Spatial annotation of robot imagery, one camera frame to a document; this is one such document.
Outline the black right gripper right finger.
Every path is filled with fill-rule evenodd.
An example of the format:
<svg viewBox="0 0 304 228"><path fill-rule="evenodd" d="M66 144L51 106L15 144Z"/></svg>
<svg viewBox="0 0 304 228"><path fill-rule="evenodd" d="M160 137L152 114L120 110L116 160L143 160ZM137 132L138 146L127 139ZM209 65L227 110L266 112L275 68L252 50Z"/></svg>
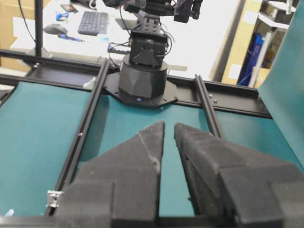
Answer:
<svg viewBox="0 0 304 228"><path fill-rule="evenodd" d="M304 174L285 160L177 123L195 214L238 228L301 228Z"/></svg>

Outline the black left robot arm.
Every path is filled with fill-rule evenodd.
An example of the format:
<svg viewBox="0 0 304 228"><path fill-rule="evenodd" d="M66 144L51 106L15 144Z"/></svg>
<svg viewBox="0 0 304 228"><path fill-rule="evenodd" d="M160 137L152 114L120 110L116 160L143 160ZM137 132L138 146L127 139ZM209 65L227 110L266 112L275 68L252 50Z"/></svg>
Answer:
<svg viewBox="0 0 304 228"><path fill-rule="evenodd" d="M105 0L111 8L121 8L139 16L137 24L129 30L128 41L108 49L129 45L129 62L134 65L161 67L164 57L171 51L172 39L162 28L160 17L173 16L173 20L188 23L189 18L200 16L201 0Z"/></svg>

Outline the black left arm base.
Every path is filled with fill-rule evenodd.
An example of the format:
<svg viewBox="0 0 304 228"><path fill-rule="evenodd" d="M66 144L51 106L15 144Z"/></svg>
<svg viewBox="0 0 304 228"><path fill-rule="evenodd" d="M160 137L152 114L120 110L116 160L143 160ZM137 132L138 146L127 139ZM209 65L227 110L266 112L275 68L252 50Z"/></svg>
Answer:
<svg viewBox="0 0 304 228"><path fill-rule="evenodd" d="M132 64L124 56L120 72L106 77L104 90L131 106L157 108L178 101L177 86L167 80L168 65L161 67Z"/></svg>

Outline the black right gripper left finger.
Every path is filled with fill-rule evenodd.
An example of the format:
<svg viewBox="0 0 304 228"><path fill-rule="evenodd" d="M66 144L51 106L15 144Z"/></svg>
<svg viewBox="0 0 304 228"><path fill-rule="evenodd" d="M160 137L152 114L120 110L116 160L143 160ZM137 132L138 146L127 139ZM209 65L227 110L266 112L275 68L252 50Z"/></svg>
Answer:
<svg viewBox="0 0 304 228"><path fill-rule="evenodd" d="M60 199L59 227L155 227L164 130L158 121L83 164Z"/></svg>

